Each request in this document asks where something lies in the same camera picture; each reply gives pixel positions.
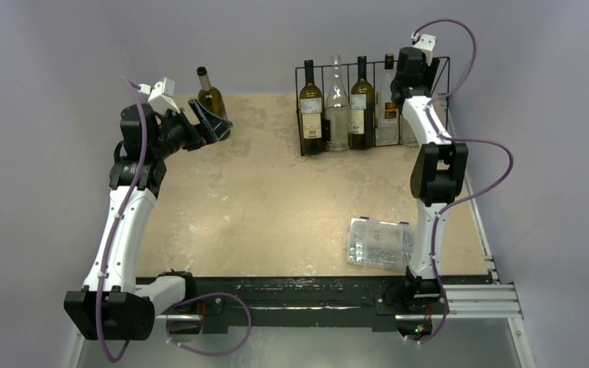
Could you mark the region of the dark green bottle white label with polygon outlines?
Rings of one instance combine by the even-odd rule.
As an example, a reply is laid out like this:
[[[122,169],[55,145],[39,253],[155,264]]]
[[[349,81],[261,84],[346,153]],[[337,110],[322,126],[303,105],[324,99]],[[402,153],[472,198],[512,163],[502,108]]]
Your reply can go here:
[[[367,150],[374,146],[374,90],[367,80],[367,57],[357,58],[357,81],[350,90],[350,147]]]

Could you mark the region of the tall clear glass bottle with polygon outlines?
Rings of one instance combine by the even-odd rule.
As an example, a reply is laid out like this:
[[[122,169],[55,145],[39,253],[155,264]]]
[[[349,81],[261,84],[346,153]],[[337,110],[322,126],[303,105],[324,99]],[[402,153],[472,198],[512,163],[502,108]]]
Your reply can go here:
[[[416,135],[410,123],[400,116],[400,143],[408,147],[418,147]]]

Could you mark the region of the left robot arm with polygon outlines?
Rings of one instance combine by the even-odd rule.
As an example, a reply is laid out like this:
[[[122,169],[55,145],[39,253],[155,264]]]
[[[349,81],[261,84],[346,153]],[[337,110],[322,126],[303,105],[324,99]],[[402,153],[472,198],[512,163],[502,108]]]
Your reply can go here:
[[[143,233],[160,195],[166,159],[180,150],[217,143],[233,127],[197,100],[189,106],[197,124],[182,110],[161,113],[148,103],[120,112],[123,139],[114,150],[109,211],[98,253],[81,289],[64,297],[64,310],[87,340],[146,340],[162,312],[173,307],[187,314],[197,306],[188,271],[164,271],[148,285],[136,284]]]

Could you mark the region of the green bottle silver foil neck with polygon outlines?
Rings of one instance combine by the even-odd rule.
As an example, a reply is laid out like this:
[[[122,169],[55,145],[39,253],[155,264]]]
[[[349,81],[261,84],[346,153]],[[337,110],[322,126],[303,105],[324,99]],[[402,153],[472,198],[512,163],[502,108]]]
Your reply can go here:
[[[197,75],[201,87],[198,92],[198,101],[214,115],[227,119],[228,114],[226,112],[221,92],[216,87],[212,86],[206,68],[203,66],[198,67]]]

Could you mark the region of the dark green wine bottle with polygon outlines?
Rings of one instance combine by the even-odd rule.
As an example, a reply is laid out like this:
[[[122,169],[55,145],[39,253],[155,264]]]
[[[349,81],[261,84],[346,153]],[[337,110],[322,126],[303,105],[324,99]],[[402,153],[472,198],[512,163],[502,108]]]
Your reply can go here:
[[[299,93],[301,150],[304,156],[324,152],[326,140],[322,128],[324,105],[320,88],[315,83],[314,62],[304,62],[304,86]]]

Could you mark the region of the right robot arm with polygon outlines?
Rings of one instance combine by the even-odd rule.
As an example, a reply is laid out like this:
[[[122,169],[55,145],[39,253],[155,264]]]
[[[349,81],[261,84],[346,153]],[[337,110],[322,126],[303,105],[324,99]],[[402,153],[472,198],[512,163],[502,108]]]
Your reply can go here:
[[[417,223],[400,291],[402,306],[411,312],[442,296],[440,253],[446,217],[462,191],[469,153],[466,144],[451,140],[436,113],[430,89],[438,66],[438,58],[419,48],[401,48],[390,84],[392,100],[420,148],[410,176]]]

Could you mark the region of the clear bottle black cap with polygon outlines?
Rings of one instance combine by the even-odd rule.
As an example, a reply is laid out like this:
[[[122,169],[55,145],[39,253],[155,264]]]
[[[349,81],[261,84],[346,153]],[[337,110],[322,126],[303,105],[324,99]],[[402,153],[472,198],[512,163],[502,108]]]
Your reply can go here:
[[[376,146],[397,145],[400,139],[400,123],[396,104],[392,101],[390,85],[393,81],[394,54],[386,54],[383,67],[383,81],[377,93],[378,118],[376,128]]]

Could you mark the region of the clear slender glass bottle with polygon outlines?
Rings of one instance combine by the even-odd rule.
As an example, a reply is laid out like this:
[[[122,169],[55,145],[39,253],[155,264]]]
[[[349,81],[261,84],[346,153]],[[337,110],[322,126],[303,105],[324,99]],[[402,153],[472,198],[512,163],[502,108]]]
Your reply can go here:
[[[349,102],[344,87],[341,56],[331,57],[331,82],[326,99],[325,117],[330,123],[331,138],[327,149],[331,152],[345,151],[349,145]]]

